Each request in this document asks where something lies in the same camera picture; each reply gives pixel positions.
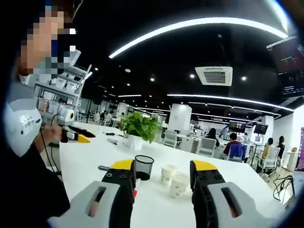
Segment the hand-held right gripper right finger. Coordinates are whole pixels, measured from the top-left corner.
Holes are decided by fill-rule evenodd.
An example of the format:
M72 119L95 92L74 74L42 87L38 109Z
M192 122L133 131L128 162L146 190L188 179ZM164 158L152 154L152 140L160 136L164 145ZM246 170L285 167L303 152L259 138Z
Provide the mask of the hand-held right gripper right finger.
M191 160L194 228L276 228L285 216L271 189L246 164Z

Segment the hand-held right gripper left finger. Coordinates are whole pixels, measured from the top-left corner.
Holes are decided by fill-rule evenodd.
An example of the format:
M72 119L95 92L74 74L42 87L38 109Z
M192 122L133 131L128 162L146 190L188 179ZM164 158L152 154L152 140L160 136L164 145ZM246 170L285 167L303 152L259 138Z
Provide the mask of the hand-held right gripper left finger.
M80 191L60 217L51 217L51 228L128 228L134 204L136 161L115 162L101 181Z

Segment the person's left hand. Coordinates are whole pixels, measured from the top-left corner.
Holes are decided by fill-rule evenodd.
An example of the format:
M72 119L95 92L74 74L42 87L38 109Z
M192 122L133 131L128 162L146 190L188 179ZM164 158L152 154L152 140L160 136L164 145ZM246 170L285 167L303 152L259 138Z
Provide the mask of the person's left hand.
M44 140L46 145L49 145L52 141L61 141L61 139L62 127L57 123L44 128Z

